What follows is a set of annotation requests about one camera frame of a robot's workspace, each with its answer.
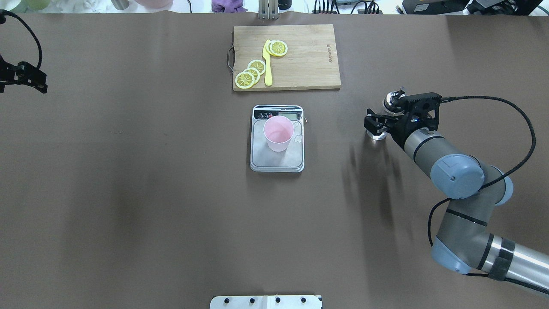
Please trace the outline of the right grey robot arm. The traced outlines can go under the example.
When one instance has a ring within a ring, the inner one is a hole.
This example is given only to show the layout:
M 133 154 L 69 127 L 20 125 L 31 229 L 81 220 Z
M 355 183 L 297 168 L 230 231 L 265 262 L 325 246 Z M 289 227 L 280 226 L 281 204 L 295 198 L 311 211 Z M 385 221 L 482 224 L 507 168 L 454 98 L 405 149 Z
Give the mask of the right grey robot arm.
M 390 135 L 446 196 L 436 235 L 428 231 L 433 260 L 461 275 L 547 295 L 548 256 L 488 232 L 493 211 L 513 194 L 512 180 L 499 168 L 460 151 L 431 120 L 429 114 L 376 114 L 368 109 L 365 129 L 374 139 Z

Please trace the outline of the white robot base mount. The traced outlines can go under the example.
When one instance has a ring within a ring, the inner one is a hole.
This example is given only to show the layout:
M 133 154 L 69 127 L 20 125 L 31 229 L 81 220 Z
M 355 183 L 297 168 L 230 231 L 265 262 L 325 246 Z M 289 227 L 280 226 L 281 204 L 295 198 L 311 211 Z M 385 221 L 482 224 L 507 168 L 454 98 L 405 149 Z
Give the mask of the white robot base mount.
M 317 295 L 229 295 L 213 297 L 210 309 L 323 309 Z

